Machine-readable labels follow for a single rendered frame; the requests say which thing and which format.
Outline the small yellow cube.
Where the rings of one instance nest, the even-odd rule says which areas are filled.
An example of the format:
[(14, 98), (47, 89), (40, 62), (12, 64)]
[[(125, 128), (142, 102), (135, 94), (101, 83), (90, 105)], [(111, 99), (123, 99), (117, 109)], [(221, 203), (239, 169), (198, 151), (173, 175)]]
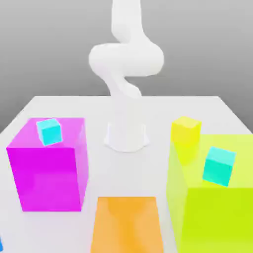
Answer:
[(182, 165), (189, 164), (198, 152), (201, 125), (201, 121), (187, 116), (180, 116), (171, 124), (170, 138)]

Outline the small cyan cube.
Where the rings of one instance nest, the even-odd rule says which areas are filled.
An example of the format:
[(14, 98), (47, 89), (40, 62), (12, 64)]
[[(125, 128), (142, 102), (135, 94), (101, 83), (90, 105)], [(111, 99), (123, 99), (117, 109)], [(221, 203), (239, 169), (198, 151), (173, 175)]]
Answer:
[(61, 124), (55, 118), (36, 122), (39, 139), (43, 146), (63, 141)]

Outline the small turquoise cube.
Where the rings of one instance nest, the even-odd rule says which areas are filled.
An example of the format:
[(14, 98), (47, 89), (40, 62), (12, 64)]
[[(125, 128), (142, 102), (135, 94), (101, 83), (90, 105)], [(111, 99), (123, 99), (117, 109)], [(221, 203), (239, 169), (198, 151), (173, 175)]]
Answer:
[(236, 152), (211, 147), (206, 156), (202, 179), (227, 187), (236, 155)]

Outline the large magenta box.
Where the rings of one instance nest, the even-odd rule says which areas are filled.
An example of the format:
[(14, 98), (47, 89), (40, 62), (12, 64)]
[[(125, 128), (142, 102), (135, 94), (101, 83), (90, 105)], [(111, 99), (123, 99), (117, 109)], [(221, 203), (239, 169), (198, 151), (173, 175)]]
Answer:
[(63, 141), (43, 146), (30, 118), (7, 146), (22, 211), (81, 211), (88, 181), (84, 118), (58, 118)]

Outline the large orange box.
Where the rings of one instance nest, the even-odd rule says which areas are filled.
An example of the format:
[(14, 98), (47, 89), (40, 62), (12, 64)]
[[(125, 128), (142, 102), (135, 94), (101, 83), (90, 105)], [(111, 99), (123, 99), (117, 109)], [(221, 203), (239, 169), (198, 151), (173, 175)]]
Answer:
[(90, 253), (164, 253), (156, 197), (98, 197)]

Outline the large lime box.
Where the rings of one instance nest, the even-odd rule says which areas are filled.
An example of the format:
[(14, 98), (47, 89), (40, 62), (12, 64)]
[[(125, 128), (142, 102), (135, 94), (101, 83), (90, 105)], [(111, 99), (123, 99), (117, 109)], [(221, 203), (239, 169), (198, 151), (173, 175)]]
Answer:
[[(236, 153), (228, 186), (202, 178), (211, 147)], [(167, 201), (178, 253), (253, 253), (253, 134), (171, 144)]]

